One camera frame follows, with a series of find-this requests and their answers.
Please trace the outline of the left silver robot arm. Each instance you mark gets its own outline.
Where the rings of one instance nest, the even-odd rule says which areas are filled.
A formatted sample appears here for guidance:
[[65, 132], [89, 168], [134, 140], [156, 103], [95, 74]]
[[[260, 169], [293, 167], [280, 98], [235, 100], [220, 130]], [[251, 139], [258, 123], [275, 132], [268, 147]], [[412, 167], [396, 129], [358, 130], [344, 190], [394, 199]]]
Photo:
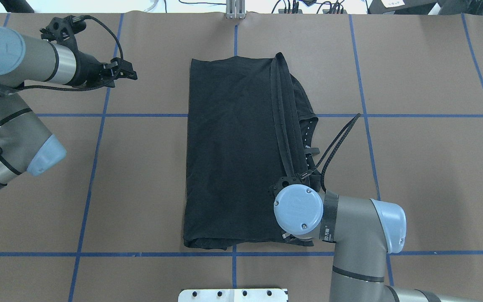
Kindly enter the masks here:
[[[119, 56], [100, 62], [78, 48], [86, 21], [101, 25], [115, 40]], [[90, 15], [54, 18], [40, 38], [0, 26], [0, 190], [23, 173], [38, 176], [61, 162], [65, 147], [20, 96], [43, 89], [85, 92], [114, 88], [121, 78], [136, 80], [118, 37]]]

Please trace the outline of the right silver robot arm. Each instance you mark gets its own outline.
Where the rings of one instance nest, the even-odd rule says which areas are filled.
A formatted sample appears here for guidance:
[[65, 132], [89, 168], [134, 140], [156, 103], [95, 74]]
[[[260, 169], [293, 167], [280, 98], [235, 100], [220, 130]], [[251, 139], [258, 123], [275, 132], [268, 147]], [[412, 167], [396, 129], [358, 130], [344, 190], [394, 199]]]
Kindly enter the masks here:
[[334, 244], [332, 302], [463, 302], [461, 297], [384, 283], [389, 254], [402, 252], [408, 222], [398, 204], [332, 191], [320, 194], [292, 180], [270, 187], [283, 237]]

